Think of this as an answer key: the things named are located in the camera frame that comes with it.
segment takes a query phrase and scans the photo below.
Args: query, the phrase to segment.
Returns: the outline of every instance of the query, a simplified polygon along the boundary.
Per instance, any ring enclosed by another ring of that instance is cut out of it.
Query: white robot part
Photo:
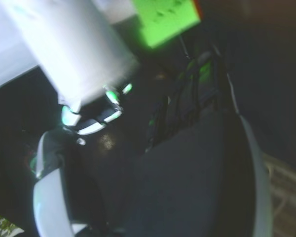
[[[69,107],[124,83],[138,65],[91,0],[0,2]]]

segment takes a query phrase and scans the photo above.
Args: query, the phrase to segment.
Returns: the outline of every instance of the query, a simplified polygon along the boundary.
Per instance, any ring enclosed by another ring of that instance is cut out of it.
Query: white tube
[[[1,0],[66,103],[85,105],[122,83],[134,55],[91,0]]]

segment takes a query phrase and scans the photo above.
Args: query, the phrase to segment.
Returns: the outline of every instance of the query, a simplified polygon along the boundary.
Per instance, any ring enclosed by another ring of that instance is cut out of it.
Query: green sticky note
[[[200,22],[192,0],[133,0],[133,3],[142,23],[141,34],[151,48]]]

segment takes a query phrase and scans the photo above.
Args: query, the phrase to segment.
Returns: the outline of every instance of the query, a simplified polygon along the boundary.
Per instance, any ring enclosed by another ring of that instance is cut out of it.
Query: white cylinder
[[[0,0],[67,105],[87,104],[137,66],[91,0]]]

